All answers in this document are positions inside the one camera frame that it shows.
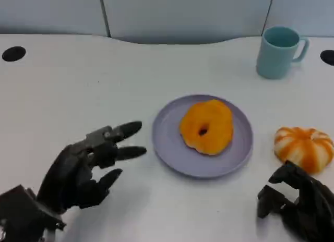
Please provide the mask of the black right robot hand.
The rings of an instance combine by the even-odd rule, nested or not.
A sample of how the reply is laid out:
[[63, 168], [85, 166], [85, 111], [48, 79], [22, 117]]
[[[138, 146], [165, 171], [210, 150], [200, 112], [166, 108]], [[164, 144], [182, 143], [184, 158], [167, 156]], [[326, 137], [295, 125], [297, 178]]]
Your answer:
[[299, 191], [295, 201], [265, 185], [258, 193], [257, 217], [281, 216], [283, 225], [304, 241], [333, 241], [333, 192], [308, 175], [301, 167], [286, 161], [268, 179], [286, 183]]

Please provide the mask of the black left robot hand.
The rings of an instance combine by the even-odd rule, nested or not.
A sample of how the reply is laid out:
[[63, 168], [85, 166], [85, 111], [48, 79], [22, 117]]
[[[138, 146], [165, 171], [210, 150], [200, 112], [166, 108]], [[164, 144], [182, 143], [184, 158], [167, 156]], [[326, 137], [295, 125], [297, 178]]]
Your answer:
[[141, 121], [114, 128], [105, 126], [88, 133], [85, 139], [67, 145], [48, 170], [37, 201], [58, 214], [74, 206], [85, 209], [99, 205], [109, 195], [111, 186], [123, 171], [113, 169], [99, 180], [94, 180], [93, 168], [109, 168], [117, 161], [146, 154], [147, 149], [142, 146], [117, 146], [117, 143], [133, 136], [141, 128]]

